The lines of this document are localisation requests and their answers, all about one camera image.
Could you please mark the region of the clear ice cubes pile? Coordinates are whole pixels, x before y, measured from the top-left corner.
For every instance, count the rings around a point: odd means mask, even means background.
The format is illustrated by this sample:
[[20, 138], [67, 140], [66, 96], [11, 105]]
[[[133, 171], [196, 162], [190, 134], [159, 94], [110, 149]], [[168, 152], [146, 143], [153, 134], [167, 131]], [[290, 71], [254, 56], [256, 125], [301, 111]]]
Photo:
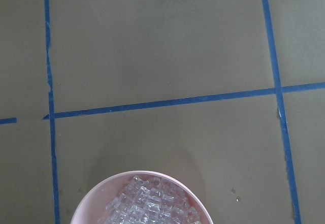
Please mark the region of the clear ice cubes pile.
[[185, 191], [160, 177], [135, 175], [106, 205], [104, 223], [201, 223]]

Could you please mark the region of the pink plastic bowl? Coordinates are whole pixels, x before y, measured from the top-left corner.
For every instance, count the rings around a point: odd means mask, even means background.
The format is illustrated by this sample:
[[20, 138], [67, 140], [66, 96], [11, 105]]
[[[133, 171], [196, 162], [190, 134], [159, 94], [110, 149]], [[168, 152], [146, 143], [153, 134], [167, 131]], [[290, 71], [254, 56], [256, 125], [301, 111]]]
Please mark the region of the pink plastic bowl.
[[71, 223], [212, 223], [208, 211], [180, 181], [158, 172], [111, 176], [78, 205]]

